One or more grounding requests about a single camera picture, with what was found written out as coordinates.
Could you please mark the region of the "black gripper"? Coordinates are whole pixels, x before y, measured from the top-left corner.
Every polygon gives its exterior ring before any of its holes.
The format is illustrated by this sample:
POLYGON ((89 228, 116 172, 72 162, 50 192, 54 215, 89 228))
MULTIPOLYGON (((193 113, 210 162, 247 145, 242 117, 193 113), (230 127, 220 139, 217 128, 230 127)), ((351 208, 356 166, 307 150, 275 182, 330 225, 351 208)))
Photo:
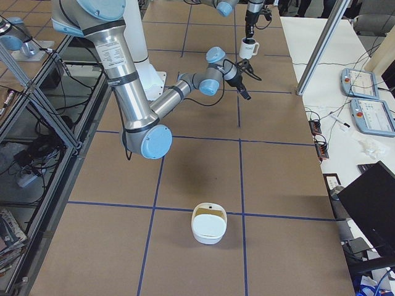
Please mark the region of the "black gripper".
POLYGON ((240 95, 242 95, 242 97, 246 100, 250 100, 251 96, 249 95, 249 93, 246 91, 246 87, 243 84, 243 77, 242 74, 240 74, 239 72, 236 73, 236 75, 232 78, 228 80, 228 84, 233 87, 236 88, 237 90, 240 90, 240 95))
POLYGON ((256 13, 247 11, 246 12, 246 31, 253 31, 256 23, 256 13))

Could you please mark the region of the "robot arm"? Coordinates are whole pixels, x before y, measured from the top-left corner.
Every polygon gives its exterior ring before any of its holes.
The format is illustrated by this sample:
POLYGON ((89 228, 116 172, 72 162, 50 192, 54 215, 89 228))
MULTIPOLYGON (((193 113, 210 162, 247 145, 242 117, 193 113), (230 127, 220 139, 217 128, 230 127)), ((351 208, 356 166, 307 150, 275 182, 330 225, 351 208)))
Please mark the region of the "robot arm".
MULTIPOLYGON (((200 5, 204 4, 210 7, 213 7, 217 10, 217 12, 223 16, 229 16, 239 1, 229 1, 229 0, 219 0, 219 1, 203 1, 203 0, 196 0, 196 1, 185 1, 185 3, 189 5, 200 5)), ((259 20, 259 16, 261 12, 265 8, 265 1, 247 1, 247 9, 246 9, 246 16, 245 16, 245 29, 246 34, 253 34, 256 24, 259 20)))
POLYGON ((123 125, 122 143, 144 158, 162 158, 172 144, 171 130, 160 124, 186 96, 200 90, 213 96, 227 82, 249 100, 239 67, 220 47, 206 54, 205 73, 184 73, 176 85, 149 101, 135 62, 146 49, 141 12, 137 1, 52 1, 55 30, 90 40, 98 53, 107 84, 113 89, 123 125))

